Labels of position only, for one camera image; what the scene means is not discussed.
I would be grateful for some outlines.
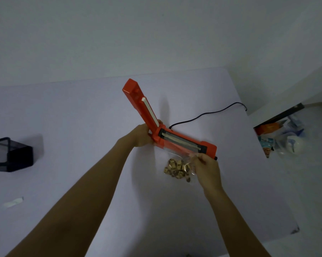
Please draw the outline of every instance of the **clear plastic bag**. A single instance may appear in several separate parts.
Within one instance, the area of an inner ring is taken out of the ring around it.
[[[178,155],[170,151],[168,151],[168,154],[170,159],[168,160],[163,172],[171,177],[185,179],[187,182],[191,182],[194,171],[191,167],[189,156]]]

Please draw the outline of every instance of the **white table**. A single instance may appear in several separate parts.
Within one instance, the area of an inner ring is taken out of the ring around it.
[[[122,92],[129,77],[0,87],[0,138],[35,147],[31,168],[0,172],[0,256],[142,118]],[[166,125],[240,101],[221,68],[131,76]],[[270,182],[269,168],[243,106],[205,115],[175,130],[217,145],[227,194],[262,241],[296,222]],[[128,157],[88,257],[217,256],[226,253],[198,181],[163,174],[164,151],[143,147]],[[5,202],[24,202],[6,210]]]

